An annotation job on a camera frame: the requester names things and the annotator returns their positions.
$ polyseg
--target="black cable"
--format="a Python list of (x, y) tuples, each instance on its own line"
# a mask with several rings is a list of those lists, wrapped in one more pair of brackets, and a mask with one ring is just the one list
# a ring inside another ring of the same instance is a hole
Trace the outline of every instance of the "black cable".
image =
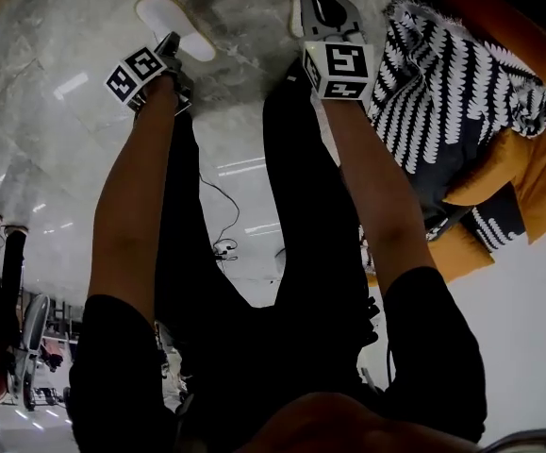
[(235, 205), (235, 208), (237, 209), (237, 216), (235, 217), (235, 221), (234, 221), (232, 224), (230, 224), (229, 226), (225, 226), (225, 227), (223, 228), (223, 231), (221, 231), (221, 232), (220, 232), (220, 235), (218, 236), (218, 240), (216, 240), (216, 241), (214, 242), (214, 244), (212, 245), (212, 246), (214, 246), (216, 243), (219, 243), (219, 242), (221, 241), (221, 238), (223, 237), (224, 233), (225, 233), (230, 227), (233, 227), (233, 226), (237, 223), (237, 221), (239, 220), (239, 216), (240, 216), (240, 214), (241, 214), (241, 211), (240, 211), (240, 209), (239, 209), (239, 206), (237, 205), (237, 203), (235, 202), (235, 200), (234, 200), (233, 198), (231, 198), (228, 194), (226, 194), (226, 193), (225, 193), (223, 190), (221, 190), (218, 186), (213, 185), (212, 183), (208, 183), (207, 181), (205, 181), (205, 180), (204, 180), (204, 177), (201, 176), (201, 173), (199, 174), (199, 179), (201, 179), (201, 180), (203, 181), (204, 184), (207, 184), (208, 186), (211, 186), (214, 190), (218, 190), (224, 197), (228, 198), (228, 199), (231, 201), (231, 203), (232, 203), (233, 205)]
[(218, 261), (235, 261), (235, 260), (238, 259), (237, 255), (235, 255), (233, 257), (227, 257), (226, 256), (227, 252), (224, 252), (224, 254), (219, 254), (217, 252), (217, 250), (216, 250), (216, 245), (219, 244), (219, 243), (222, 243), (222, 242), (232, 242), (234, 244), (234, 246), (229, 248), (229, 250), (236, 250), (237, 247), (239, 246), (239, 244), (237, 243), (236, 240), (233, 240), (232, 238), (223, 238), (224, 233), (229, 228), (236, 225), (237, 221), (239, 220), (239, 217), (241, 215), (239, 205), (237, 205), (237, 202), (233, 198), (231, 198), (227, 193), (225, 193), (221, 188), (219, 188), (218, 186), (216, 186), (216, 185), (214, 185), (212, 183), (209, 183), (209, 182), (205, 181), (204, 177), (201, 176), (201, 173), (199, 174), (199, 179), (201, 179), (204, 184), (208, 185), (209, 187), (213, 188), (214, 190), (217, 190), (222, 196), (227, 198), (233, 205), (235, 205), (235, 208), (237, 209), (237, 216), (235, 217), (235, 220), (233, 221), (233, 223), (231, 223), (229, 226), (225, 226), (223, 228), (223, 231), (220, 232), (220, 235), (218, 236), (218, 238), (212, 244), (212, 251), (214, 252), (214, 256), (216, 257), (216, 260), (218, 260)]

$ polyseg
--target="orange chair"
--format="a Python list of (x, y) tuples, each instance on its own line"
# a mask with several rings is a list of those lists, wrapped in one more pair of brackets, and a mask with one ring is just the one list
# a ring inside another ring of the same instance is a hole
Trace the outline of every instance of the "orange chair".
[[(502, 0), (440, 0), (476, 37), (492, 38), (520, 58), (546, 84), (546, 32)], [(476, 169), (456, 183), (445, 201), (475, 206), (511, 181), (529, 242), (546, 232), (546, 130), (533, 140), (513, 131), (499, 135)], [(430, 251), (445, 280), (491, 265), (487, 249), (463, 227), (454, 226)], [(375, 285), (374, 277), (369, 277)]]

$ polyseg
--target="gray marble floor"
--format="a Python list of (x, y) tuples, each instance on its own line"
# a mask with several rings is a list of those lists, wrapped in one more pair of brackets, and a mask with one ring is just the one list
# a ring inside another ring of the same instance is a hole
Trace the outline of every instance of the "gray marble floor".
[[(26, 288), (74, 304), (87, 291), (96, 200), (132, 123), (102, 83), (117, 59), (155, 43), (135, 15), (136, 1), (8, 0), (0, 6), (0, 212), (31, 229)], [(261, 159), (261, 109), (298, 52), (288, 31), (291, 2), (178, 1), (218, 51), (210, 63), (183, 60), (196, 81), (193, 114), (204, 176), (241, 209), (226, 234), (239, 242), (240, 259), (225, 271), (250, 301), (265, 304), (274, 297), (273, 257), (283, 244)], [(353, 1), (379, 57), (389, 0)], [(70, 81), (81, 84), (61, 87)], [(234, 219), (234, 208), (208, 188), (202, 199), (210, 235), (217, 236)]]

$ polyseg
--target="gym equipment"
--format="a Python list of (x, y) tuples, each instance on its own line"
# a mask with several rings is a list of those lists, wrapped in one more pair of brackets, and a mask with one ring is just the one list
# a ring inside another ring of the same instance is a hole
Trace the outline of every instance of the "gym equipment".
[(28, 411), (34, 411), (36, 407), (32, 390), (49, 310), (48, 296), (40, 294), (32, 298), (25, 310), (21, 344), (14, 354), (15, 369), (9, 392), (16, 399), (21, 395)]
[(362, 100), (375, 83), (373, 46), (349, 0), (300, 0), (302, 63), (321, 99)]

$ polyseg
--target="exercise bike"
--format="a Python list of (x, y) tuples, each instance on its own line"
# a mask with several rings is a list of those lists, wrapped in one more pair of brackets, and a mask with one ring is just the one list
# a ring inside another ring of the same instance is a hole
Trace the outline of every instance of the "exercise bike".
[(39, 294), (31, 299), (25, 309), (21, 344), (19, 349), (15, 350), (15, 367), (9, 392), (15, 399), (21, 396), (25, 409), (28, 411), (34, 411), (36, 408), (32, 390), (49, 311), (50, 298), (48, 296)]

